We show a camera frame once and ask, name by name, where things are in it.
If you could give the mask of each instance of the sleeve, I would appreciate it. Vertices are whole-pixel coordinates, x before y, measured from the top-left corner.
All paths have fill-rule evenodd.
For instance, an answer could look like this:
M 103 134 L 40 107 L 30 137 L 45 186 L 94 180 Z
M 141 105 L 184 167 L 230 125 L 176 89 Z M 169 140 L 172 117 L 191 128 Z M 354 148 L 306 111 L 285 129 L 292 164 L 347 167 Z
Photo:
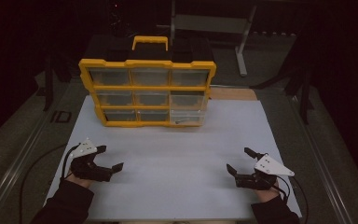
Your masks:
M 290 211 L 280 196 L 266 203 L 254 203 L 252 209 L 259 224 L 299 224 L 298 215 Z
M 31 223 L 83 223 L 89 215 L 93 196 L 91 190 L 64 180 Z

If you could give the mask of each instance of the yellow organizer case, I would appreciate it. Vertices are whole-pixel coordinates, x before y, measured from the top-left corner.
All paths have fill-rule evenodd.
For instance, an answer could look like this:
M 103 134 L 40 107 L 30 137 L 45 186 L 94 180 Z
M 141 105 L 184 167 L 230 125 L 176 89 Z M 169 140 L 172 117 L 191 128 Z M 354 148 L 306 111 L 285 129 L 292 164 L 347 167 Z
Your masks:
M 164 43 L 165 36 L 136 36 L 136 44 Z M 203 124 L 216 71 L 212 61 L 157 60 L 107 62 L 82 59 L 81 79 L 104 126 L 185 127 Z

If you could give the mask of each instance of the metal frame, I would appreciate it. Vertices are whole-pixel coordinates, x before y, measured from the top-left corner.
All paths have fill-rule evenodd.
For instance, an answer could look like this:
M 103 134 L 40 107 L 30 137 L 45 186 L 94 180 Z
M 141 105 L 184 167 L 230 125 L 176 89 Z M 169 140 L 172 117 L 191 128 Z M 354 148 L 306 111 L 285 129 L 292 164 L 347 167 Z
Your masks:
M 237 56 L 240 75 L 246 77 L 248 72 L 243 59 L 243 49 L 252 27 L 256 9 L 257 5 L 253 5 L 247 19 L 192 16 L 176 14 L 175 0 L 172 0 L 170 43 L 172 44 L 173 42 L 176 29 L 242 34 L 242 41 L 235 48 L 235 54 Z
M 294 111 L 295 119 L 299 127 L 301 127 L 302 133 L 306 137 L 306 141 L 310 144 L 316 170 L 322 180 L 322 183 L 324 184 L 324 188 L 326 190 L 327 196 L 330 199 L 330 203 L 336 212 L 338 222 L 341 224 L 352 224 L 353 220 L 351 219 L 350 212 L 342 200 L 341 193 L 339 192 L 337 184 L 327 168 L 326 162 L 324 161 L 321 150 L 319 149 L 313 137 L 310 127 L 304 125 L 301 116 L 297 113 L 296 103 L 291 100 L 292 97 L 288 96 L 287 98 L 290 106 L 292 107 L 292 110 Z

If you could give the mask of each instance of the hand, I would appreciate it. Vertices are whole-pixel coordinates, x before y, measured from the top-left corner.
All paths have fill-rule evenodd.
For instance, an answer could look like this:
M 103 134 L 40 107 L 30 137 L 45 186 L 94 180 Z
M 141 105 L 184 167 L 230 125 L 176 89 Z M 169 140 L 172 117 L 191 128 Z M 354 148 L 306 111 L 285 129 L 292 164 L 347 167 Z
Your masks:
M 274 184 L 276 187 L 279 187 L 278 180 Z M 275 188 L 265 189 L 265 190 L 257 190 L 255 189 L 255 194 L 257 195 L 258 200 L 261 203 L 266 203 L 271 199 L 280 195 L 280 192 Z
M 93 180 L 80 179 L 76 177 L 71 171 L 68 172 L 68 176 L 65 178 L 65 180 L 73 182 L 86 189 L 88 189 L 91 186 L 92 182 L 94 182 Z

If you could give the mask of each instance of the yellow handle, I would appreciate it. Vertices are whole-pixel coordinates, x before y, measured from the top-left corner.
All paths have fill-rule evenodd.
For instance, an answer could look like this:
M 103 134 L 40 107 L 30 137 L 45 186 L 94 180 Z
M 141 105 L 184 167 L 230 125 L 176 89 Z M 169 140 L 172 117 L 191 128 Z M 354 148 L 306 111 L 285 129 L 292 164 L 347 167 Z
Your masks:
M 132 50 L 135 50 L 136 43 L 152 43 L 152 44 L 165 44 L 165 50 L 168 51 L 168 37 L 167 36 L 146 36 L 137 35 L 133 38 Z

